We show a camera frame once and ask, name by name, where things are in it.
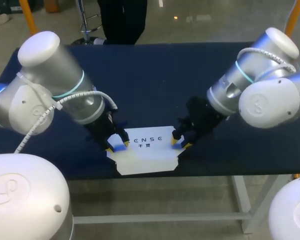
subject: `black object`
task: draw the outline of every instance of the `black object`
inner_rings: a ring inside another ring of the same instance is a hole
[[[174,139],[179,140],[187,131],[193,131],[191,136],[182,141],[181,146],[184,148],[187,144],[195,144],[200,137],[213,132],[213,129],[226,119],[226,116],[217,112],[205,98],[197,96],[191,97],[186,103],[188,116],[179,118],[180,126],[175,127],[172,132]]]
[[[122,124],[117,124],[114,121],[112,111],[103,111],[97,120],[84,126],[90,132],[93,140],[103,150],[115,151],[113,146],[108,142],[108,138],[113,134],[118,134],[123,143],[129,142],[128,133],[124,130]]]
[[[0,0],[0,14],[11,14],[8,0]]]
[[[107,44],[133,45],[146,24],[147,0],[98,0]]]
[[[70,46],[96,88],[116,102],[116,119],[128,128],[175,126],[188,114],[191,96],[208,89],[251,42]],[[16,50],[0,77],[11,82],[21,69]],[[67,180],[122,178],[90,133],[64,111],[33,136],[22,153],[56,165]],[[0,154],[13,153],[24,136],[0,129]],[[238,114],[179,156],[174,171],[125,177],[271,175],[300,173],[300,118],[271,129],[253,128]]]
[[[12,14],[22,14],[22,8],[20,6],[19,0],[8,0],[9,8]],[[35,9],[37,0],[28,0],[28,4],[30,7],[31,12]]]
[[[82,37],[82,38],[75,40],[73,43],[71,43],[71,45],[93,45],[95,39],[96,39],[95,36],[90,36],[89,43],[87,43],[86,40]]]

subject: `gray floor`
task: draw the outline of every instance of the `gray floor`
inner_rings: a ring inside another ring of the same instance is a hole
[[[99,11],[84,0],[88,15]],[[138,44],[253,41],[267,27],[282,29],[294,0],[148,0],[146,27]],[[40,31],[54,31],[69,44],[81,36],[74,0],[61,2],[62,13],[34,13]],[[29,37],[22,14],[0,26],[0,74],[12,52]],[[89,22],[91,27],[99,19]],[[93,34],[104,37],[102,29]],[[300,17],[292,39],[300,49]],[[246,177],[253,201],[265,181]],[[69,182],[75,216],[204,213],[237,211],[228,177],[184,177]],[[265,219],[253,235],[243,235],[238,221],[79,225],[78,240],[270,240]]]

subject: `chrome stool leg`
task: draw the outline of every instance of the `chrome stool leg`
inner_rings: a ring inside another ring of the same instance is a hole
[[[90,37],[89,33],[97,31],[99,28],[101,28],[102,25],[89,30],[87,20],[95,18],[95,17],[100,17],[101,14],[96,14],[96,15],[86,18],[83,0],[75,0],[75,1],[76,1],[76,5],[78,7],[80,18],[81,18],[80,31],[83,33],[83,38],[75,40],[72,43],[72,45],[82,45],[82,44],[83,45],[93,45],[96,37]]]

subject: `black pants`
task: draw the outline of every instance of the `black pants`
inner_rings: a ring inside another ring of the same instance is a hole
[[[147,0],[97,0],[104,44],[135,44],[145,29]]]

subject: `robot logo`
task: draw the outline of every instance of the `robot logo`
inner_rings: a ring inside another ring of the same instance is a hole
[[[18,208],[30,193],[28,180],[15,173],[0,175],[0,211]]]
[[[262,116],[264,109],[268,105],[267,98],[261,94],[251,96],[249,101],[249,113],[253,116]]]

